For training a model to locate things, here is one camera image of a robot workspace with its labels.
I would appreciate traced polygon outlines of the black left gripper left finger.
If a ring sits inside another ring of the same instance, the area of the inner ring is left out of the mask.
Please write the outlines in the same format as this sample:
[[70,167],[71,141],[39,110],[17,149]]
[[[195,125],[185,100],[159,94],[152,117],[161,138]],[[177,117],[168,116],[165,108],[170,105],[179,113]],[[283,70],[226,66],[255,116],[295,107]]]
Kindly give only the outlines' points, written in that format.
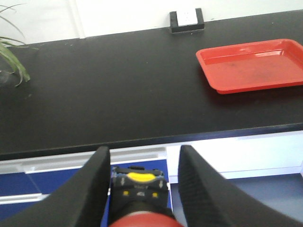
[[64,185],[1,221],[2,227],[99,227],[110,185],[110,153],[100,147]]

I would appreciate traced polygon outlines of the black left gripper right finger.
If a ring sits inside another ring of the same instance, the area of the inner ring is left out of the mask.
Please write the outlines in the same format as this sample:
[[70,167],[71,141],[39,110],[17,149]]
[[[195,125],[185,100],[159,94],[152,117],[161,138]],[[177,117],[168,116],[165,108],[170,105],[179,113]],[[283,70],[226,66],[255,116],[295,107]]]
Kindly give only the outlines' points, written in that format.
[[189,227],[301,227],[224,179],[190,145],[179,153],[178,191]]

